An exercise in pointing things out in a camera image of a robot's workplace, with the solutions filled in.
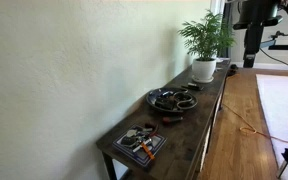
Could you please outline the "green potted plant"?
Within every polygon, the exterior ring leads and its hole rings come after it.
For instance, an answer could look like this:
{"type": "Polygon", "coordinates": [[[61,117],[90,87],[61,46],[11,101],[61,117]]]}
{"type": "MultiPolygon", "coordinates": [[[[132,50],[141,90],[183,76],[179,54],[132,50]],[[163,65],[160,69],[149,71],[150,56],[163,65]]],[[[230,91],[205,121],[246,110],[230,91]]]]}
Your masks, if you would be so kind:
{"type": "Polygon", "coordinates": [[[189,55],[197,61],[212,61],[235,42],[233,33],[222,14],[207,10],[200,22],[185,21],[178,34],[184,38],[184,46],[189,55]]]}

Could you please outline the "small black device on table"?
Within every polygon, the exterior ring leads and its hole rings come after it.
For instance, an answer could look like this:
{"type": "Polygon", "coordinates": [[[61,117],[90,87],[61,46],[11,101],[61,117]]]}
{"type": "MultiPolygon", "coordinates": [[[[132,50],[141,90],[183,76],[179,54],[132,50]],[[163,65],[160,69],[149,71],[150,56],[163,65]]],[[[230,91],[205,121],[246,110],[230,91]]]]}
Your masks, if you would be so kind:
{"type": "Polygon", "coordinates": [[[204,89],[204,87],[199,86],[194,83],[187,83],[186,85],[181,85],[181,87],[186,88],[186,89],[196,90],[196,91],[201,91],[204,89]]]}

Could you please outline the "white rug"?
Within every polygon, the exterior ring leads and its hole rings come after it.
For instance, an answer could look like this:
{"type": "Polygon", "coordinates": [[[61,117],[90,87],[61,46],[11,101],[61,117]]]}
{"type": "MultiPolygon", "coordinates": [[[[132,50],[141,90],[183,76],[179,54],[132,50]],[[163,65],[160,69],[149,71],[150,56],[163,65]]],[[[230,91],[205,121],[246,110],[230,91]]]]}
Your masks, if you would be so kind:
{"type": "Polygon", "coordinates": [[[288,148],[288,76],[256,75],[259,98],[278,164],[288,148]]]}

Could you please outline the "dark wooden console table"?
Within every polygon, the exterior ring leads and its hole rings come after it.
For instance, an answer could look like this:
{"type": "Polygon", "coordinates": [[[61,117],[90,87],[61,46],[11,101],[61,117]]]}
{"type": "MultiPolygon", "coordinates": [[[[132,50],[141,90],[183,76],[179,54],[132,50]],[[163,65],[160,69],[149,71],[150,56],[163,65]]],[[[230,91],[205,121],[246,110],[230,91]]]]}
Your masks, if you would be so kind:
{"type": "Polygon", "coordinates": [[[110,180],[117,180],[113,162],[119,161],[129,168],[131,176],[144,180],[193,180],[197,177],[200,160],[204,150],[206,136],[212,132],[216,107],[220,104],[226,75],[230,62],[223,61],[217,65],[214,80],[203,86],[193,95],[198,104],[181,114],[183,120],[171,125],[163,125],[162,119],[167,115],[151,108],[143,101],[129,116],[121,120],[96,145],[102,152],[110,180]],[[113,142],[133,125],[153,123],[159,126],[158,133],[166,142],[155,155],[155,159],[143,167],[117,150],[113,142]]]}

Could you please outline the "black object on floor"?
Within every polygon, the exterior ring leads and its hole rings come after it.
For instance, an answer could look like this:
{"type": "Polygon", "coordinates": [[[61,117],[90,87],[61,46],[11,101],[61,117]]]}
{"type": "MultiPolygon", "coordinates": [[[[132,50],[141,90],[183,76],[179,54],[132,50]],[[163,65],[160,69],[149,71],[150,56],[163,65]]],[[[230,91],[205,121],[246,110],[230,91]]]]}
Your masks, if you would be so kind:
{"type": "Polygon", "coordinates": [[[237,71],[238,71],[237,65],[236,65],[236,64],[232,64],[232,65],[230,66],[230,69],[229,69],[229,71],[228,71],[227,76],[233,76],[233,75],[235,75],[235,74],[237,73],[237,71]]]}

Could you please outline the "round dark tray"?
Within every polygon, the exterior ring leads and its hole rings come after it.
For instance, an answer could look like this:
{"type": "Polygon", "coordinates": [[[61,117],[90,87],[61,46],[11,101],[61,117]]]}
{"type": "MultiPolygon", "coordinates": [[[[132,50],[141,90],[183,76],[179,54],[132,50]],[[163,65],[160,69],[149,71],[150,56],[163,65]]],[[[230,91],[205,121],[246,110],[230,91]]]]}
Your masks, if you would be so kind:
{"type": "Polygon", "coordinates": [[[192,109],[198,100],[183,88],[158,88],[148,92],[146,95],[147,103],[162,112],[182,113],[192,109]]]}

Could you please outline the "white plant pot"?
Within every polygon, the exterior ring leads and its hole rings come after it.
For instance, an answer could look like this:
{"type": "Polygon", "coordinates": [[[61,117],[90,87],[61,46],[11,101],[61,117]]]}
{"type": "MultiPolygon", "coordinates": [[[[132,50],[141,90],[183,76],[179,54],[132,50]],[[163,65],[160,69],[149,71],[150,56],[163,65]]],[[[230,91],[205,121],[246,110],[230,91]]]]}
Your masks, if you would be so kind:
{"type": "Polygon", "coordinates": [[[192,64],[192,79],[197,83],[210,83],[213,81],[216,61],[201,61],[195,59],[192,64]]]}

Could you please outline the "orange handled tool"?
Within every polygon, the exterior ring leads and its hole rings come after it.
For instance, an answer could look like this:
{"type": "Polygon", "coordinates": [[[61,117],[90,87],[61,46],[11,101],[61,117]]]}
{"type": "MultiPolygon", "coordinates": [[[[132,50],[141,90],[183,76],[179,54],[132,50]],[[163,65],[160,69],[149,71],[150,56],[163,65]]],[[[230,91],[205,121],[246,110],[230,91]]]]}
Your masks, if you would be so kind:
{"type": "Polygon", "coordinates": [[[147,153],[147,155],[149,156],[149,158],[151,160],[155,159],[155,156],[152,154],[152,152],[148,149],[148,147],[142,142],[141,143],[142,148],[144,149],[144,151],[147,153]]]}

